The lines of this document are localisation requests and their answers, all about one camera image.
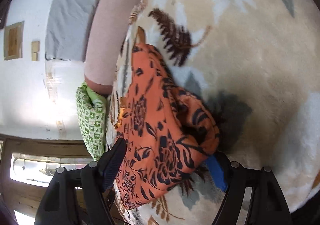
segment fleece blanket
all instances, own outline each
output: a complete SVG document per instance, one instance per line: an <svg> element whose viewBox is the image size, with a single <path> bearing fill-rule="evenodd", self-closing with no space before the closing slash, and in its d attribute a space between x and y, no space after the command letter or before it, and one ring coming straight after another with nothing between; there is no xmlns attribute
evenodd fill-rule
<svg viewBox="0 0 320 225"><path fill-rule="evenodd" d="M291 212L319 190L320 12L312 0L141 0L117 62L109 147L138 29L176 84L210 109L230 160L271 166ZM131 224L211 224L224 194L205 170L192 179L130 211L117 191L118 207Z"/></svg>

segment wall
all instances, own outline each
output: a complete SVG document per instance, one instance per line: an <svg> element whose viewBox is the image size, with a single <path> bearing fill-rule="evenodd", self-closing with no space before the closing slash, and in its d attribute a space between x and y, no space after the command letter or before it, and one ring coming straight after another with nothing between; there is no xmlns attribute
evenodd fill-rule
<svg viewBox="0 0 320 225"><path fill-rule="evenodd" d="M23 58L3 60L0 31L0 133L37 139L81 140L75 92L83 81L83 63L51 62L55 101L49 98L44 45L52 0L13 0L6 25L24 21ZM40 60L31 61L31 42L40 41ZM58 130L62 121L64 130Z"/></svg>

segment green checkered cloth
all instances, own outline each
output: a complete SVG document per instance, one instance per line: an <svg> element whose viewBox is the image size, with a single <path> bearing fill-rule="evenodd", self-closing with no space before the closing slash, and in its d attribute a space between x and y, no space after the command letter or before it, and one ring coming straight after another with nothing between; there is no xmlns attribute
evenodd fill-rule
<svg viewBox="0 0 320 225"><path fill-rule="evenodd" d="M108 101L84 82L76 92L80 131L90 155L98 161L105 152Z"/></svg>

